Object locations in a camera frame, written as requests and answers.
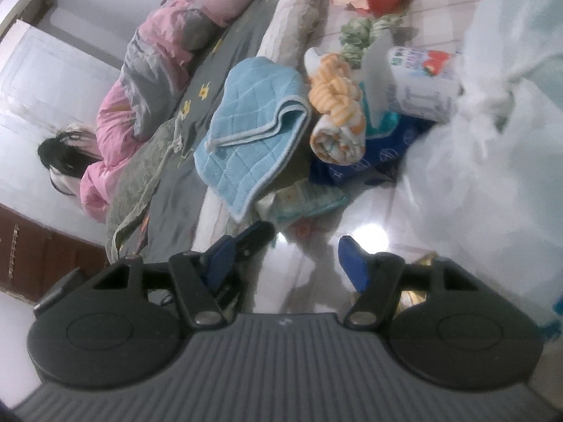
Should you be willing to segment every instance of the white plastic bag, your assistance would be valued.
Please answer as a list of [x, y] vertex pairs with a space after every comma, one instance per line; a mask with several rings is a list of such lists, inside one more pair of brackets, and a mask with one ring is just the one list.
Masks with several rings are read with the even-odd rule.
[[406, 155], [399, 193], [435, 250], [563, 345], [563, 0], [483, 0], [464, 96]]

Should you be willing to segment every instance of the round black pad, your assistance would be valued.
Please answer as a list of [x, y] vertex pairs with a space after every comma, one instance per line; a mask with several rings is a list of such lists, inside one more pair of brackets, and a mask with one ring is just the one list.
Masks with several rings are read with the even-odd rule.
[[77, 289], [33, 324], [27, 350], [50, 381], [103, 389], [138, 382], [176, 355], [173, 315], [131, 290]]
[[456, 389], [527, 379], [542, 352], [537, 326], [492, 291], [443, 291], [401, 312], [391, 348], [418, 375]]

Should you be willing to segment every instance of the light blue quilted cloth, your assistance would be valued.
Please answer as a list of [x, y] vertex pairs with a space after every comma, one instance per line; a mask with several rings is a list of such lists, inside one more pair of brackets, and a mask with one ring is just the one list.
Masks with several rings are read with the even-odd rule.
[[311, 115], [307, 92], [296, 70], [265, 57], [247, 58], [229, 72], [194, 160], [236, 221], [291, 157]]

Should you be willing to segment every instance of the rolled towel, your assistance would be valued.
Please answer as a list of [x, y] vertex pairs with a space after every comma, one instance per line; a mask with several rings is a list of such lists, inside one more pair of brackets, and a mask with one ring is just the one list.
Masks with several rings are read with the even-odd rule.
[[309, 101], [322, 114], [309, 140], [311, 149], [326, 163], [357, 163], [365, 153], [366, 120], [350, 65], [337, 54], [319, 56], [309, 49], [305, 67], [311, 80]]

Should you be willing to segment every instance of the brown wooden furniture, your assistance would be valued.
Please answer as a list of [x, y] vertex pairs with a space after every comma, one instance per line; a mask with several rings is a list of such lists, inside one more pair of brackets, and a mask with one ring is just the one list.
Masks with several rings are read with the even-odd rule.
[[105, 250], [38, 225], [0, 205], [0, 287], [37, 301], [76, 267], [108, 265]]

